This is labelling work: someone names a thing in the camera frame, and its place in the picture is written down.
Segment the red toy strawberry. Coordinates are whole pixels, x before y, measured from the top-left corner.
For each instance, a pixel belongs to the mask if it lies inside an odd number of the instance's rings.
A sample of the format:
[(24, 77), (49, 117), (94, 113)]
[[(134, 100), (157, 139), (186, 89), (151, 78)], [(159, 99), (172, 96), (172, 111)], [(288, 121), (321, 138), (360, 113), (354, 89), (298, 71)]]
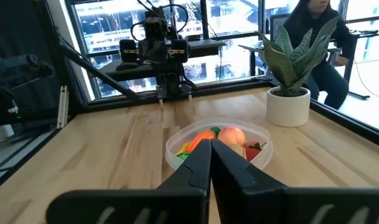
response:
[(262, 150), (266, 143), (260, 143), (256, 141), (248, 141), (244, 143), (246, 159), (251, 162)]

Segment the yellow toy banana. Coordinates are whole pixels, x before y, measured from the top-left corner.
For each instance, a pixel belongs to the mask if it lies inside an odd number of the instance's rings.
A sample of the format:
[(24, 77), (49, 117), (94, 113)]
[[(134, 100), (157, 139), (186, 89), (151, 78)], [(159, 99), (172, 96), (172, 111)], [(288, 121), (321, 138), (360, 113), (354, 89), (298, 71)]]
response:
[(186, 153), (190, 145), (191, 145), (191, 142), (186, 142), (185, 144), (183, 144), (181, 149), (175, 153), (175, 155), (178, 156), (182, 153)]

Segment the seated person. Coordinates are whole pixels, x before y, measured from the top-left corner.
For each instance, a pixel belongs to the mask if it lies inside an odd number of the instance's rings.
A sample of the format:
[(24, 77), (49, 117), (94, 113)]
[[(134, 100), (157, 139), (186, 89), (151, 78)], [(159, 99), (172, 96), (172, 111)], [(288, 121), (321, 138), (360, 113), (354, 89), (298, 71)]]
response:
[[(337, 17), (339, 13), (332, 9), (330, 0), (299, 0), (283, 27), (287, 30), (291, 44), (296, 48), (310, 29), (312, 44), (320, 29), (331, 19)], [(353, 40), (349, 28), (343, 19), (337, 21), (332, 39), (337, 41), (342, 53), (336, 57), (336, 63), (346, 66), (353, 57)], [(305, 81), (304, 87), (311, 92), (311, 98), (317, 100), (319, 93), (327, 93), (324, 104), (334, 109), (339, 109), (344, 103), (349, 93), (349, 83), (346, 81), (334, 66), (322, 60), (312, 70), (310, 76)]]

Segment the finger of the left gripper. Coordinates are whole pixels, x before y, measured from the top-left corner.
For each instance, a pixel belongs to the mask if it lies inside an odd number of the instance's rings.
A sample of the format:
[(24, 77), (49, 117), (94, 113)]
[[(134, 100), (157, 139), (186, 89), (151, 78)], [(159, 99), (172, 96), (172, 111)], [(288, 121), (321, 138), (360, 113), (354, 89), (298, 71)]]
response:
[(184, 39), (175, 39), (170, 44), (166, 41), (155, 43), (155, 62), (187, 62), (189, 58), (189, 44)]
[(119, 42), (119, 52), (122, 62), (143, 62), (148, 59), (148, 53), (154, 47), (153, 41), (141, 40), (135, 43), (134, 40), (122, 39)]

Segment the pink orange toy peach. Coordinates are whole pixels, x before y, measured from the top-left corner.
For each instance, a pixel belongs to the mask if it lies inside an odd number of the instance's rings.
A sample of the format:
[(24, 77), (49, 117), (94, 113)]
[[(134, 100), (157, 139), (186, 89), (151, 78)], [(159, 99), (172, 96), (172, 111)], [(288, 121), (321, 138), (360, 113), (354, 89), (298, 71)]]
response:
[(219, 132), (218, 140), (229, 146), (232, 144), (243, 145), (246, 141), (246, 138), (244, 132), (241, 129), (235, 126), (227, 126)]

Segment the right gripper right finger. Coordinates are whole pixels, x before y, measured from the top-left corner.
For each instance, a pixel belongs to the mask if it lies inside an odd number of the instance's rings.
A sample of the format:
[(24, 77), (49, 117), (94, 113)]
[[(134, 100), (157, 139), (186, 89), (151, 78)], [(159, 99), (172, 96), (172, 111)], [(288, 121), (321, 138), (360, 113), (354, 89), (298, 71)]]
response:
[(289, 187), (221, 141), (211, 145), (222, 224), (379, 224), (379, 188)]

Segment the white frame bracket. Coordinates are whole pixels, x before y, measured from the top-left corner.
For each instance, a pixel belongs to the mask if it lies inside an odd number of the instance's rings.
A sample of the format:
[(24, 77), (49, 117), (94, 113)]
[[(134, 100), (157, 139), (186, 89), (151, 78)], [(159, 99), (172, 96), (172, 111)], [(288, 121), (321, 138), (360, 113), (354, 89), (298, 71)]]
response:
[(69, 104), (68, 87), (66, 85), (61, 86), (59, 106), (58, 106), (57, 129), (62, 129), (67, 124), (68, 104)]

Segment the orange toy carrot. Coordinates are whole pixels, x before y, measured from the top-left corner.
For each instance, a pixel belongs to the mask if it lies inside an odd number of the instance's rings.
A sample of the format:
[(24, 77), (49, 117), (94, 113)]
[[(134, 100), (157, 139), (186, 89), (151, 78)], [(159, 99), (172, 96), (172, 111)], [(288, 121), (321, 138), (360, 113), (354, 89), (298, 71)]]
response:
[(189, 144), (189, 147), (187, 148), (186, 152), (191, 153), (197, 147), (201, 140), (216, 139), (220, 131), (221, 129), (219, 127), (212, 127), (196, 135), (196, 137), (194, 137), (192, 142)]

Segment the snake plant in white pot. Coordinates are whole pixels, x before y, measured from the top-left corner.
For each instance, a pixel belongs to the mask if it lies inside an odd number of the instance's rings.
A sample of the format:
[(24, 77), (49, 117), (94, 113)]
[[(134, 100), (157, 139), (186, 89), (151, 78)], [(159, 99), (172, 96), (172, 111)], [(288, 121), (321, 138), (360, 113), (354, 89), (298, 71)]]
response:
[(258, 51), (258, 55), (278, 82), (277, 87), (267, 91), (266, 119), (270, 123), (297, 127), (308, 121), (311, 93), (302, 85), (314, 67), (325, 59), (339, 19), (336, 16), (325, 23), (313, 43), (310, 43), (312, 29), (309, 29), (295, 48), (282, 26), (278, 28), (274, 41), (260, 32), (256, 33), (263, 41), (263, 48)]

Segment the beige toy potato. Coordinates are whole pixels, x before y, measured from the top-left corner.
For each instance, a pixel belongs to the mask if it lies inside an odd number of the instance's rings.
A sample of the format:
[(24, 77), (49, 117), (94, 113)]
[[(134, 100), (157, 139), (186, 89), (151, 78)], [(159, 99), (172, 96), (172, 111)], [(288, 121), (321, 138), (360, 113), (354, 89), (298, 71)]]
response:
[(232, 144), (230, 148), (235, 151), (239, 156), (241, 156), (244, 159), (247, 159), (246, 157), (246, 149), (239, 144)]

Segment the clear plastic tupperware container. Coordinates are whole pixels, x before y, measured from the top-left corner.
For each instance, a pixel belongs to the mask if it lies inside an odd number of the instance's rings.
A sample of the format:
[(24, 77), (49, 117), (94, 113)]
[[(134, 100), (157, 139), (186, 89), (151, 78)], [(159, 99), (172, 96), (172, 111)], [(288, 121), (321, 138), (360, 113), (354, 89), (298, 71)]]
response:
[(261, 152), (250, 162), (257, 168), (263, 170), (269, 164), (274, 151), (269, 132), (265, 128), (254, 123), (221, 117), (207, 118), (196, 121), (170, 137), (166, 143), (165, 151), (167, 163), (171, 168), (176, 170), (184, 161), (178, 158), (175, 153), (177, 153), (185, 143), (193, 140), (193, 138), (202, 131), (206, 131), (214, 127), (222, 129), (225, 126), (235, 126), (244, 132), (247, 141), (259, 142)]

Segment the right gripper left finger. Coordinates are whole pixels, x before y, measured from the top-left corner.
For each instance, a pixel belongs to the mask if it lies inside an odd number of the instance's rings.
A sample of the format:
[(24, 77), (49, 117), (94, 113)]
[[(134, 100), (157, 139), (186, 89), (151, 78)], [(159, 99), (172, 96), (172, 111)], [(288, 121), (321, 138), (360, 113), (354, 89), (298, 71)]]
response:
[(203, 140), (156, 189), (73, 190), (52, 200), (47, 224), (208, 224), (212, 143)]

